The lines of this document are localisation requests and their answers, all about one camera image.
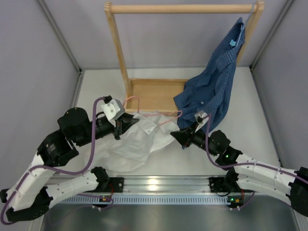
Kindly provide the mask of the pink wire hanger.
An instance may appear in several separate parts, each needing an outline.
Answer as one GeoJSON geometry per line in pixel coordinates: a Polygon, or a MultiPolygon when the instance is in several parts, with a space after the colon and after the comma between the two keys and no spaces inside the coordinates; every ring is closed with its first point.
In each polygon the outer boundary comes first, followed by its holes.
{"type": "MultiPolygon", "coordinates": [[[[127,103],[132,100],[132,99],[137,99],[138,100],[138,103],[137,103],[137,114],[140,115],[140,98],[138,96],[130,96],[128,98],[125,99],[125,101],[122,103],[123,107],[125,107],[126,111],[127,111],[127,103]]],[[[166,121],[162,122],[162,123],[159,123],[158,125],[161,126],[161,125],[164,125],[166,123],[169,123],[171,121],[174,121],[178,118],[180,118],[183,114],[183,111],[182,110],[177,110],[177,111],[174,111],[174,112],[171,112],[171,113],[168,113],[168,112],[163,112],[163,113],[145,113],[145,114],[142,114],[143,117],[152,117],[152,116],[165,116],[167,118],[166,121]]]]}

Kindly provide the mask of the white shirt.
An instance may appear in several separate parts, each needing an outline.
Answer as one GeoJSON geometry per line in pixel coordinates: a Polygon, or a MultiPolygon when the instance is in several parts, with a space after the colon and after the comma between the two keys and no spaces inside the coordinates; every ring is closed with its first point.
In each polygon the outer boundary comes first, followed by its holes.
{"type": "Polygon", "coordinates": [[[135,114],[139,122],[130,127],[120,140],[112,134],[95,142],[95,152],[90,168],[103,167],[112,172],[131,172],[143,166],[155,151],[171,144],[175,139],[170,135],[180,128],[175,121],[159,126],[167,120],[163,115],[143,117],[135,114]]]}

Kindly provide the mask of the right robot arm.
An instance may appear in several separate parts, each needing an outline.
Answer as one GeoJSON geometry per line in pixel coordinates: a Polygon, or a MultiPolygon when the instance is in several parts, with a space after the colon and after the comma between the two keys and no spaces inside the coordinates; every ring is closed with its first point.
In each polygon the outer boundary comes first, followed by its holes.
{"type": "Polygon", "coordinates": [[[276,167],[260,162],[230,145],[221,131],[208,137],[192,128],[174,131],[171,136],[184,148],[195,145],[216,156],[215,165],[225,171],[224,186],[229,191],[248,190],[263,193],[285,202],[303,216],[308,215],[308,169],[276,167]]]}

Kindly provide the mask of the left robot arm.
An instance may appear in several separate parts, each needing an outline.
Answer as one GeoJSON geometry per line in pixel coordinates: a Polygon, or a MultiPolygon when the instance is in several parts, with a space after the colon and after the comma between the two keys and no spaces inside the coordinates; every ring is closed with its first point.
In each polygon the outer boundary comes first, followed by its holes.
{"type": "Polygon", "coordinates": [[[86,166],[76,172],[62,170],[70,160],[77,157],[77,146],[90,144],[113,134],[116,140],[130,127],[139,122],[133,115],[121,112],[109,116],[94,116],[89,120],[83,108],[71,108],[58,119],[59,129],[48,135],[19,181],[0,192],[4,203],[1,222],[11,225],[20,221],[39,218],[57,203],[85,192],[100,193],[107,190],[110,177],[103,167],[91,168],[94,153],[90,153],[86,166]]]}

